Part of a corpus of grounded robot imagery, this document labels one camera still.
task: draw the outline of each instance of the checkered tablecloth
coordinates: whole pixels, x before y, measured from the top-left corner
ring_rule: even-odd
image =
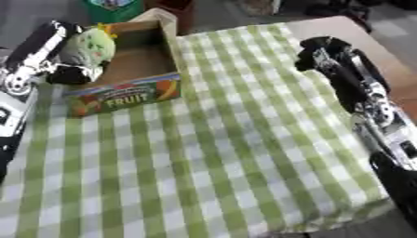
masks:
[[[0,237],[256,237],[391,207],[328,81],[284,24],[179,37],[182,98],[67,118],[42,86]]]

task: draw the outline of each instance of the green container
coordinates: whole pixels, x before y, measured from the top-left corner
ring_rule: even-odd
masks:
[[[115,23],[132,20],[143,12],[141,0],[135,0],[130,4],[111,10],[97,6],[88,0],[83,0],[87,6],[88,15],[94,23]]]

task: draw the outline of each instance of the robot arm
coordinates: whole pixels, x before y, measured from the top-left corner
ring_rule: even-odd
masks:
[[[76,24],[53,20],[40,26],[0,62],[0,184],[36,103],[37,86],[47,78],[49,83],[63,83],[54,82],[49,76],[60,67],[56,58],[66,43],[81,32],[83,29]]]
[[[370,151],[370,165],[417,230],[417,128],[388,95],[390,87],[366,55],[348,43],[317,37],[301,43],[296,67],[330,80],[353,130]]]

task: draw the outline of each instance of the cardboard box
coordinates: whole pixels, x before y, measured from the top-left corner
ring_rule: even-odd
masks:
[[[66,93],[71,115],[111,112],[181,95],[169,43],[172,29],[165,29],[167,24],[159,19],[148,19],[112,24],[116,54],[100,79]]]

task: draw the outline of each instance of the wooden table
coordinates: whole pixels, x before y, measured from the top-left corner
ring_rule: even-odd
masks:
[[[391,86],[392,100],[417,122],[416,74],[353,21],[346,17],[332,17],[290,22],[288,26],[300,40],[330,35],[363,50]]]

